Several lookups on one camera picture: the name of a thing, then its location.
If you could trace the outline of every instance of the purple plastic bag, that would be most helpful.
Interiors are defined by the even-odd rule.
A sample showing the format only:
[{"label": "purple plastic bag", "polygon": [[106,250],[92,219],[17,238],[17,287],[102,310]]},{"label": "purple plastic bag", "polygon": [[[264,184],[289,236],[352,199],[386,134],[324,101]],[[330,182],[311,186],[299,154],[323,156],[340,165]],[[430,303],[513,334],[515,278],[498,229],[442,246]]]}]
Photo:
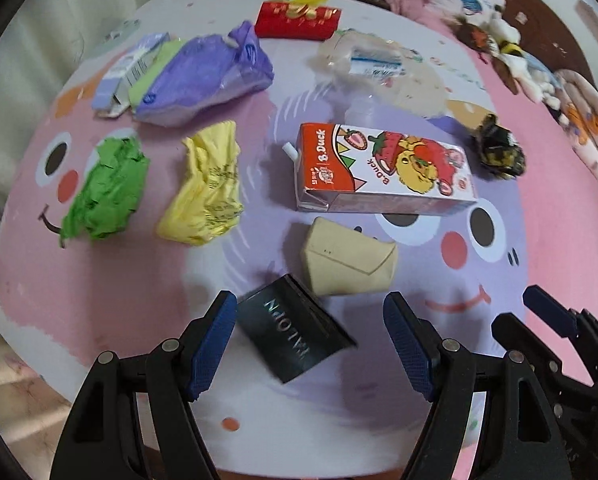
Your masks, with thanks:
[{"label": "purple plastic bag", "polygon": [[219,34],[188,41],[153,81],[135,118],[183,126],[205,108],[268,88],[275,75],[252,23],[241,23],[228,36],[237,46]]}]

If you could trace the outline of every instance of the plush toy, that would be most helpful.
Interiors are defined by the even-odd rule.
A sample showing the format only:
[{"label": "plush toy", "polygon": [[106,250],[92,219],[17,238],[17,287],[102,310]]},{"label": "plush toy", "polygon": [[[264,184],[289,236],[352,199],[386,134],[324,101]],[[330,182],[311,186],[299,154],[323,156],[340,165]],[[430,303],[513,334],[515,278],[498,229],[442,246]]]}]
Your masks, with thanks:
[{"label": "plush toy", "polygon": [[[496,41],[500,50],[498,55],[493,54],[493,56],[508,66],[510,74],[519,83],[524,94],[534,103],[544,102],[546,106],[555,111],[553,114],[555,119],[562,126],[567,126],[568,119],[566,116],[557,113],[560,110],[560,101],[554,95],[556,86],[554,76],[537,58],[522,50],[519,46],[521,33],[503,20],[501,7],[497,6],[495,12],[493,12],[488,25],[488,32]],[[500,67],[496,70],[498,73],[502,71]],[[504,83],[508,88],[511,88],[510,82],[504,80]]]},{"label": "plush toy", "polygon": [[521,33],[502,19],[502,8],[499,6],[495,7],[495,12],[492,13],[492,18],[488,24],[488,32],[497,42],[500,50],[502,47],[507,50],[507,52],[502,52],[502,54],[514,53],[514,47],[521,50],[519,48]]},{"label": "plush toy", "polygon": [[484,59],[484,54],[492,54],[490,51],[488,32],[481,27],[477,27],[477,25],[468,23],[466,19],[463,18],[458,20],[458,23],[455,25],[455,36],[457,37],[457,40],[461,41],[465,46],[478,52],[479,59],[484,63],[487,63]]}]

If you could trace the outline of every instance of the strawberry illustration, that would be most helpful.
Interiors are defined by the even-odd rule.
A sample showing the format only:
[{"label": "strawberry illustration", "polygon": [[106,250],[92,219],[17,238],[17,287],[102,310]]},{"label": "strawberry illustration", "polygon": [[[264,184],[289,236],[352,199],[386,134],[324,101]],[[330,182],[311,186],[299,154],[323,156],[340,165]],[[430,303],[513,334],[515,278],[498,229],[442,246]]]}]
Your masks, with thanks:
[{"label": "strawberry illustration", "polygon": [[375,143],[373,155],[379,167],[387,174],[393,174],[397,156],[403,151],[403,148],[399,146],[399,141],[403,139],[403,135],[394,132],[382,132],[377,137],[368,136],[368,139]]},{"label": "strawberry illustration", "polygon": [[364,134],[358,130],[348,130],[348,133],[343,136],[343,140],[357,150],[363,151],[368,147],[368,141],[365,140]]}]

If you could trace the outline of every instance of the wooden bed frame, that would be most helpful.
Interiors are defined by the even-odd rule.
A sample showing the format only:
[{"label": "wooden bed frame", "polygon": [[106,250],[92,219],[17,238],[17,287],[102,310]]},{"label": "wooden bed frame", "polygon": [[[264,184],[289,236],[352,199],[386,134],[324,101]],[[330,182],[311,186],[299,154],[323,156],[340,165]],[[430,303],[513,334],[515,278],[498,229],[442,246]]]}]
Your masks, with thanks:
[{"label": "wooden bed frame", "polygon": [[579,44],[564,22],[541,0],[506,0],[503,18],[521,33],[521,48],[553,72],[561,68],[595,81]]}]

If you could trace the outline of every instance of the cartoon eye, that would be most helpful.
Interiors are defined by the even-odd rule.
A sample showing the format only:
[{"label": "cartoon eye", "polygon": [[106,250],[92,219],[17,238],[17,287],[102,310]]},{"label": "cartoon eye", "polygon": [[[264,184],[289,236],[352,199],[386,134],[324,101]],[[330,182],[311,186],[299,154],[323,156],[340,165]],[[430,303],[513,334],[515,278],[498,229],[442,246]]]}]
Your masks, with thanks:
[{"label": "cartoon eye", "polygon": [[439,216],[384,214],[375,217],[388,236],[407,246],[420,246],[431,241],[441,222]]},{"label": "cartoon eye", "polygon": [[34,179],[40,187],[50,184],[59,173],[59,168],[68,155],[71,144],[70,134],[61,132],[45,147],[34,172]]},{"label": "cartoon eye", "polygon": [[[103,139],[101,139],[96,145],[100,146],[103,144],[103,141],[108,139],[108,137],[112,137],[113,139],[127,139],[128,137],[136,137],[137,132],[135,132],[132,128],[119,128],[118,130],[113,130]],[[88,160],[86,161],[86,167],[84,175],[90,173],[90,170],[95,167],[95,164],[98,162],[98,151],[96,148],[92,150]]]},{"label": "cartoon eye", "polygon": [[486,262],[494,263],[506,252],[506,226],[492,202],[481,198],[469,210],[468,232],[474,250]]}]

